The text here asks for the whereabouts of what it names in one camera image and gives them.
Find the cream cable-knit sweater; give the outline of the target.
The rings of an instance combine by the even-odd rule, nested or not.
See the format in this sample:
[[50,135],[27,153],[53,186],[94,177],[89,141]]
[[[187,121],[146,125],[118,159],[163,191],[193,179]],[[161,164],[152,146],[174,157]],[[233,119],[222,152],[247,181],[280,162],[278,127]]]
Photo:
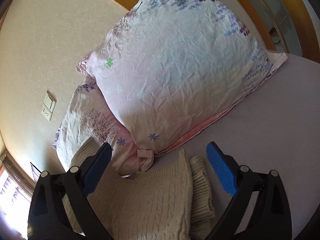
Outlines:
[[87,200],[113,239],[205,239],[215,217],[204,161],[185,150],[127,178],[108,166]]

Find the brown window curtain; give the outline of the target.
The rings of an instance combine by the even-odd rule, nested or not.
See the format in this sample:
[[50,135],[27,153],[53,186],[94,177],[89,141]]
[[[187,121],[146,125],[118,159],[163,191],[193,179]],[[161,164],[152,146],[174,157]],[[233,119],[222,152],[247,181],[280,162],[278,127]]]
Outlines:
[[29,177],[29,175],[18,165],[16,160],[11,156],[8,151],[5,151],[1,155],[1,166],[9,174],[9,177],[29,196],[32,197],[35,182]]

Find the black flat screen television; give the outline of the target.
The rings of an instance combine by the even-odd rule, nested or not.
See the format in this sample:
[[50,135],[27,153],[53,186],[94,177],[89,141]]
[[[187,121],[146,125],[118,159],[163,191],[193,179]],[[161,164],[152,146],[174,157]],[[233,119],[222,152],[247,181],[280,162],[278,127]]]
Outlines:
[[34,179],[35,183],[37,183],[37,181],[41,175],[41,171],[33,163],[30,163],[30,166],[31,166],[33,179]]

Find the lavender bed sheet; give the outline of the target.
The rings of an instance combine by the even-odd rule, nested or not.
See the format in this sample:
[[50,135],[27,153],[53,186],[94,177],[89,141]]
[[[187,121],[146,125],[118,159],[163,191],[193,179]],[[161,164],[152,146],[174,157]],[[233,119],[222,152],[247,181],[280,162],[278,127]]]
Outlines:
[[319,64],[288,55],[270,79],[182,149],[188,158],[205,157],[210,142],[254,172],[279,172],[297,236],[319,205]]

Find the white tree-print pillow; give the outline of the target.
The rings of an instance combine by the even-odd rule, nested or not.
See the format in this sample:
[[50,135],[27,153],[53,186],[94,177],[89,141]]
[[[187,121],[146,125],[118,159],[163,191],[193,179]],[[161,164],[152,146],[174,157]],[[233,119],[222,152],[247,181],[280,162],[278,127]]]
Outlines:
[[69,169],[74,155],[88,138],[94,138],[99,145],[111,145],[111,164],[120,175],[141,171],[144,160],[138,157],[130,132],[116,119],[89,75],[75,90],[52,144],[64,170]]

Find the pink floral pillow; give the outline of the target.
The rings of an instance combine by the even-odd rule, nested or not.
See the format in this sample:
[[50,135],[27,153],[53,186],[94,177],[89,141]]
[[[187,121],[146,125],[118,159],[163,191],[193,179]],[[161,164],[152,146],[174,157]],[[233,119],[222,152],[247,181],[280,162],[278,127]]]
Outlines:
[[130,10],[76,67],[95,79],[130,132],[146,171],[154,157],[195,137],[256,90],[287,60],[265,50],[221,2],[174,11]]

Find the wooden headboard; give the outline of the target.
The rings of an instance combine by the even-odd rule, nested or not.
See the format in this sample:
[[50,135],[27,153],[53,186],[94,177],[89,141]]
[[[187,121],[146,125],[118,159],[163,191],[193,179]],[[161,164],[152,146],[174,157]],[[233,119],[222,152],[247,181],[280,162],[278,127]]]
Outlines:
[[310,0],[113,0],[126,10],[147,1],[148,9],[167,6],[174,11],[195,9],[204,3],[221,2],[218,13],[234,12],[261,46],[319,62],[319,16]]

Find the white wall switch socket panel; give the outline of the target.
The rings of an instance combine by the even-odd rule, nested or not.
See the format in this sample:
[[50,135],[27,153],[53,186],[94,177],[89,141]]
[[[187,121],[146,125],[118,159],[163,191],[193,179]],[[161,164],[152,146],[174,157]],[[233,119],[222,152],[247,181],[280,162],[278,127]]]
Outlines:
[[50,94],[49,91],[46,91],[46,96],[44,98],[41,113],[48,121],[52,119],[52,114],[53,114],[55,105],[56,105],[56,100]]

